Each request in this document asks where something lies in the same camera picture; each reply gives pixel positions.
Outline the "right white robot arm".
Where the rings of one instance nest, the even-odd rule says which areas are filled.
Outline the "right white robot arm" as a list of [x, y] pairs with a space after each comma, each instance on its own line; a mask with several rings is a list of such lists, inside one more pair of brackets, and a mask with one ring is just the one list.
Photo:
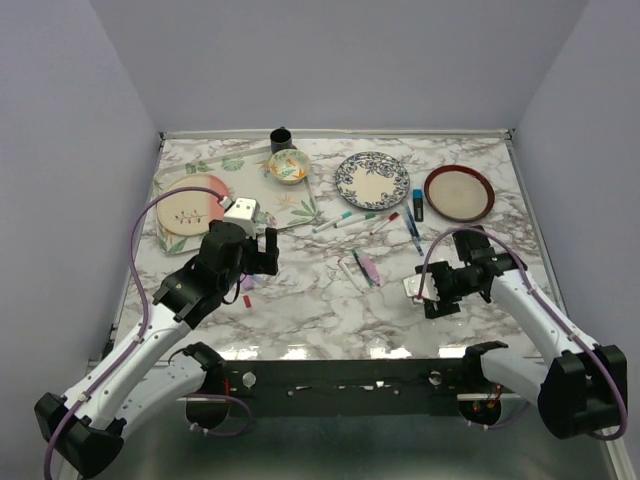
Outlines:
[[480, 392], [497, 384], [535, 407], [558, 439], [588, 435], [615, 441], [628, 428], [627, 359], [582, 331], [537, 285], [524, 261], [481, 226], [448, 230], [461, 266], [426, 259], [403, 281], [405, 294], [429, 319], [459, 312], [479, 295], [508, 313], [542, 360], [527, 360], [502, 341], [468, 347], [460, 379]]

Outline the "purple translucent highlighter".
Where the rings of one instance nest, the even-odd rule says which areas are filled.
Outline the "purple translucent highlighter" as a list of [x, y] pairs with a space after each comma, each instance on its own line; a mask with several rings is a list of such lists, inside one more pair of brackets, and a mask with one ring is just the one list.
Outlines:
[[360, 262], [364, 267], [364, 270], [368, 278], [371, 280], [371, 282], [376, 286], [380, 286], [381, 285], [380, 276], [372, 260], [369, 257], [361, 256]]

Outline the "dark green pen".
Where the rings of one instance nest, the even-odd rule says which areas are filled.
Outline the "dark green pen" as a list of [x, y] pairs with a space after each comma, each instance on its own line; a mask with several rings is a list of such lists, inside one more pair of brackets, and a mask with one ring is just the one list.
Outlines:
[[370, 288], [372, 288], [372, 287], [374, 286], [373, 280], [371, 279], [371, 277], [370, 277], [370, 276], [369, 276], [369, 274], [367, 273], [367, 271], [366, 271], [366, 269], [365, 269], [365, 267], [364, 267], [364, 264], [362, 263], [362, 261], [361, 261], [361, 259], [360, 259], [359, 255], [358, 255], [357, 250], [356, 250], [356, 249], [351, 249], [351, 254], [352, 254], [352, 256], [353, 256], [353, 258], [354, 258], [354, 260], [355, 260], [355, 262], [356, 262], [356, 264], [357, 264], [357, 266], [358, 266], [358, 268], [359, 268], [360, 272], [361, 272], [361, 273], [362, 273], [362, 275], [364, 276], [364, 279], [365, 279], [365, 281], [366, 281], [367, 285], [368, 285]]

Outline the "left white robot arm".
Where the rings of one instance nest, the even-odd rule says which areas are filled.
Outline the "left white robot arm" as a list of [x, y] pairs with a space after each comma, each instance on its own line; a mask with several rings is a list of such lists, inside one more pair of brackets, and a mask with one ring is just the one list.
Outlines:
[[211, 348], [204, 358], [169, 365], [156, 362], [221, 305], [242, 276], [278, 272], [277, 231], [260, 244], [247, 225], [214, 220], [198, 253], [168, 275], [146, 299], [137, 326], [91, 372], [62, 395], [45, 393], [34, 413], [47, 443], [44, 476], [60, 454], [83, 478], [101, 474], [119, 455], [126, 437], [166, 403], [193, 392], [214, 393], [223, 360]]

